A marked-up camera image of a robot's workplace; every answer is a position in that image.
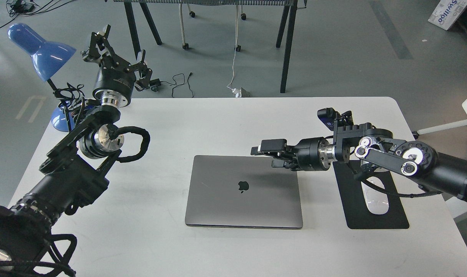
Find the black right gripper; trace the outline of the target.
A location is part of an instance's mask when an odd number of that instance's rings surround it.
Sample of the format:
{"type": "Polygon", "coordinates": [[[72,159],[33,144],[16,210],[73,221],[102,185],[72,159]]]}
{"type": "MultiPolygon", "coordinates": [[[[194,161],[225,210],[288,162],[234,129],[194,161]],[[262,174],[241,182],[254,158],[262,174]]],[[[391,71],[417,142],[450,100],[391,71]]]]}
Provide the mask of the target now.
{"type": "Polygon", "coordinates": [[[251,148],[251,155],[272,157],[292,157],[290,161],[272,160],[272,168],[285,168],[292,171],[327,171],[330,162],[321,149],[330,143],[324,137],[302,139],[296,145],[288,145],[286,139],[262,140],[260,145],[251,148]]]}

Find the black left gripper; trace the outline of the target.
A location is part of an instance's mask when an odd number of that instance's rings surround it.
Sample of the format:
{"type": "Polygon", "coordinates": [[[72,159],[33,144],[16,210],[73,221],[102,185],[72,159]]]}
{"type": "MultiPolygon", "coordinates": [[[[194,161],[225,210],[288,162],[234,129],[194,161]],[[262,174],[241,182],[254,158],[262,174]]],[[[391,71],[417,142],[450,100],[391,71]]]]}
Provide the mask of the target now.
{"type": "Polygon", "coordinates": [[[106,25],[102,31],[91,33],[89,46],[81,56],[85,62],[99,65],[93,97],[101,100],[105,93],[115,92],[121,96],[119,107],[126,107],[130,104],[134,88],[139,91],[150,88],[152,70],[145,61],[144,49],[138,52],[135,64],[126,60],[116,61],[114,49],[108,41],[110,29],[111,26],[106,25]]]}

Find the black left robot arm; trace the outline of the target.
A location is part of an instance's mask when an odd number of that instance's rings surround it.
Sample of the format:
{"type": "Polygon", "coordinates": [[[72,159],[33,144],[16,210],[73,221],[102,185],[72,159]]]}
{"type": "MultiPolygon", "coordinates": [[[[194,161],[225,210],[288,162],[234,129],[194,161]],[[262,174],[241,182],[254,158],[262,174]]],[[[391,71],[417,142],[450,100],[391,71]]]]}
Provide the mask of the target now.
{"type": "Polygon", "coordinates": [[[118,56],[108,42],[110,26],[92,33],[83,51],[99,66],[93,99],[82,99],[80,115],[68,134],[48,153],[39,170],[44,178],[16,204],[0,206],[0,277],[74,277],[69,261],[76,249],[72,234],[52,234],[62,214],[91,205],[108,188],[106,174],[115,162],[142,158],[149,133],[139,127],[115,126],[120,107],[130,104],[133,89],[149,88],[152,70],[145,51],[135,64],[118,56]]]}

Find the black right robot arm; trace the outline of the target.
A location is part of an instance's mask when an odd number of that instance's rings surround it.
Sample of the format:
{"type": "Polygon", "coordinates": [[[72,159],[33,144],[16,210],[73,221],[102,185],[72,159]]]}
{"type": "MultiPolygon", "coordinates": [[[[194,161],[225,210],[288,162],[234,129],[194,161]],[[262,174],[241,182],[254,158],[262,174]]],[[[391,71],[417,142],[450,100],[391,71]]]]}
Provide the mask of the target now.
{"type": "Polygon", "coordinates": [[[355,125],[350,111],[317,112],[333,132],[301,140],[262,140],[251,155],[273,158],[272,167],[322,171],[332,165],[350,229],[407,229],[401,198],[455,195],[467,203],[467,160],[437,152],[420,141],[397,140],[371,123],[355,125]]]}

